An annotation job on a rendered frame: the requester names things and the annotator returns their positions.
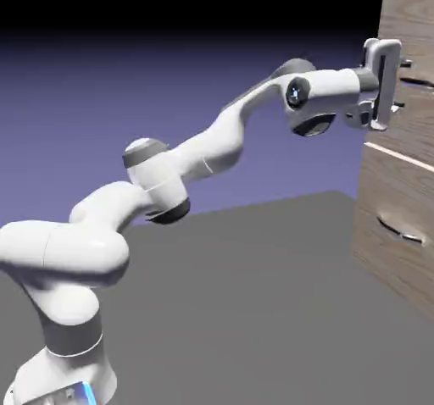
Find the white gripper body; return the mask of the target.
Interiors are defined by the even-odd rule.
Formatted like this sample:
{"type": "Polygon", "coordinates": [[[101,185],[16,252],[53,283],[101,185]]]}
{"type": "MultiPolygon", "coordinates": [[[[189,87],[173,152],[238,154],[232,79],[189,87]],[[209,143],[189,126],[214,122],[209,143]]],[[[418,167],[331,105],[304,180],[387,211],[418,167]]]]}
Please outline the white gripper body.
{"type": "Polygon", "coordinates": [[[394,110],[394,98],[398,69],[400,67],[401,42],[397,39],[369,38],[364,42],[363,68],[366,78],[377,86],[374,91],[362,92],[362,115],[368,117],[365,124],[370,130],[388,128],[394,110]]]}

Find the light wood cabinet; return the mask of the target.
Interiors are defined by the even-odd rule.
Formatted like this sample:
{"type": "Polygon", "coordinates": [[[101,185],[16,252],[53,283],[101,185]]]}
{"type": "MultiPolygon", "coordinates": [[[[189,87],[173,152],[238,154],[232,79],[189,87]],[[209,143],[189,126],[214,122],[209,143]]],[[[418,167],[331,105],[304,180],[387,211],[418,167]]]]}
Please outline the light wood cabinet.
{"type": "Polygon", "coordinates": [[[365,138],[353,255],[434,319],[434,0],[383,0],[378,36],[402,42],[398,111],[365,138]]]}

